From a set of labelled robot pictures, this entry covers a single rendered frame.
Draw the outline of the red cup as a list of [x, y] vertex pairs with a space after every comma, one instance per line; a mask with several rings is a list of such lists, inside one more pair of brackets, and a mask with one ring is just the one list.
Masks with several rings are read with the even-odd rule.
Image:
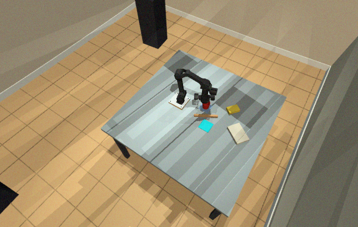
[[208, 102], [207, 104], [202, 104], [203, 109], [208, 109], [210, 105], [210, 102]]

